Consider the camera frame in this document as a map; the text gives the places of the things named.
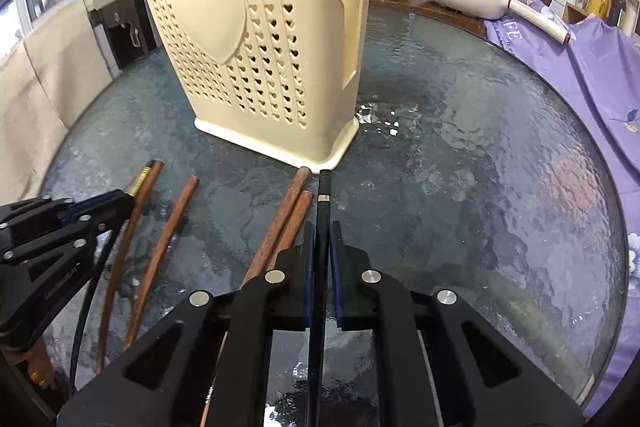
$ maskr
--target beige plastic basket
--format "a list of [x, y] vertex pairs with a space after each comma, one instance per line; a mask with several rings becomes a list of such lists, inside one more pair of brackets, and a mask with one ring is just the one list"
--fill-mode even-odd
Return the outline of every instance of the beige plastic basket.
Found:
[[369, 0], [147, 0], [198, 129], [314, 172], [358, 129]]

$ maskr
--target round glass tabletop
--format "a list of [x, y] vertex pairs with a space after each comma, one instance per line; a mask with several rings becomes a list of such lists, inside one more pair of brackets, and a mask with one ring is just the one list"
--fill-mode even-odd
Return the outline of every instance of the round glass tabletop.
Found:
[[[627, 268], [615, 188], [573, 111], [487, 42], [371, 7], [356, 112], [360, 130], [333, 174], [332, 219], [345, 242], [412, 290], [454, 289], [583, 402], [615, 344]], [[239, 286], [295, 172], [196, 130], [193, 118], [158, 51], [96, 100], [47, 174], [43, 192], [84, 198], [126, 187], [149, 158], [166, 164], [120, 279], [108, 359], [122, 348], [136, 286], [188, 176], [200, 186], [142, 332], [192, 290]], [[79, 386], [94, 376], [109, 273], [85, 329]], [[81, 297], [46, 333], [66, 371]], [[266, 422], [303, 424], [306, 340], [274, 336]], [[323, 386], [323, 424], [375, 420], [370, 333], [343, 333], [328, 317]]]

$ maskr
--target chopstick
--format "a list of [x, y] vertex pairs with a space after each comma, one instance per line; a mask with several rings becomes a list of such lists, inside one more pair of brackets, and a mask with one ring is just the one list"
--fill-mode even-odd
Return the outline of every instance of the chopstick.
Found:
[[131, 244], [131, 240], [133, 239], [133, 234], [136, 231], [138, 220], [142, 215], [142, 210], [145, 208], [147, 201], [151, 197], [151, 192], [156, 185], [156, 180], [158, 179], [158, 176], [160, 175], [160, 172], [164, 167], [164, 163], [162, 163], [160, 160], [155, 160], [151, 163], [151, 166], [149, 166], [149, 164], [145, 166], [145, 168], [140, 173], [140, 176], [138, 176], [136, 181], [131, 185], [131, 188], [127, 191], [130, 195], [136, 197], [136, 204], [133, 207], [131, 216], [129, 217], [129, 222], [124, 229], [122, 241], [120, 243], [120, 247], [118, 248], [118, 253], [116, 254], [116, 257], [113, 261], [113, 267], [111, 267], [111, 277], [109, 279], [107, 293], [104, 296], [104, 307], [102, 308], [102, 318], [100, 320], [100, 330], [98, 333], [98, 354], [95, 367], [95, 372], [97, 375], [100, 375], [100, 373], [104, 369], [104, 356], [106, 352], [109, 321], [111, 319], [111, 311], [113, 310], [113, 298], [118, 287], [118, 280], [120, 279], [122, 265], [124, 264], [124, 260], [127, 256], [127, 251], [129, 251], [129, 246]]
[[296, 206], [293, 207], [289, 220], [287, 221], [284, 230], [282, 230], [278, 244], [276, 245], [276, 248], [273, 249], [273, 254], [271, 255], [271, 259], [269, 260], [266, 268], [267, 271], [275, 268], [278, 254], [282, 250], [287, 250], [287, 248], [291, 248], [293, 246], [293, 242], [296, 240], [296, 237], [298, 237], [300, 227], [302, 227], [302, 223], [305, 222], [306, 213], [308, 213], [313, 200], [314, 195], [312, 192], [309, 192], [308, 190], [303, 190], [301, 192], [298, 201], [296, 201]]
[[145, 311], [146, 302], [149, 298], [149, 294], [151, 293], [156, 276], [158, 275], [158, 271], [160, 270], [162, 261], [164, 261], [166, 250], [169, 248], [169, 243], [171, 242], [172, 237], [174, 237], [175, 231], [182, 219], [182, 215], [189, 205], [193, 193], [198, 187], [198, 182], [199, 179], [196, 178], [196, 176], [191, 176], [191, 178], [189, 178], [189, 181], [180, 193], [178, 201], [175, 203], [174, 210], [171, 213], [169, 220], [166, 222], [164, 230], [162, 230], [162, 235], [156, 244], [154, 253], [151, 256], [151, 261], [149, 261], [145, 276], [140, 284], [138, 298], [136, 299], [136, 304], [131, 314], [129, 330], [127, 331], [127, 337], [124, 341], [124, 347], [122, 348], [123, 351], [129, 349], [138, 336], [140, 322], [142, 322], [142, 314]]
[[282, 203], [280, 204], [276, 215], [273, 217], [273, 220], [267, 229], [267, 233], [264, 235], [264, 239], [262, 240], [260, 247], [258, 247], [240, 287], [244, 286], [249, 279], [253, 279], [257, 275], [260, 275], [269, 263], [271, 255], [273, 254], [273, 248], [280, 236], [280, 232], [282, 232], [287, 219], [289, 219], [289, 214], [291, 214], [291, 211], [296, 204], [296, 200], [302, 191], [302, 187], [304, 187], [306, 179], [308, 179], [310, 174], [311, 171], [307, 167], [301, 167], [298, 169], [298, 172], [296, 172], [296, 175], [293, 176], [289, 189], [287, 190], [284, 198], [282, 198]]

